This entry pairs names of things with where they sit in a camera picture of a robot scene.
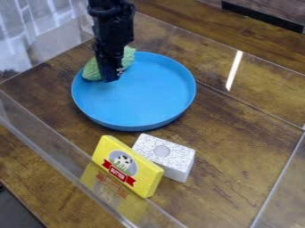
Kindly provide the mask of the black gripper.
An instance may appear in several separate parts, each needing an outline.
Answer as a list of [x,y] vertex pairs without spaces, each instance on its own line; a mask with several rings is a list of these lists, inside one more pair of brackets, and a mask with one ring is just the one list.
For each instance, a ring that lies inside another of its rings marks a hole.
[[95,52],[97,69],[103,82],[109,83],[124,71],[119,53],[133,41],[136,7],[127,0],[88,0],[87,12],[93,19],[92,30],[100,48]]

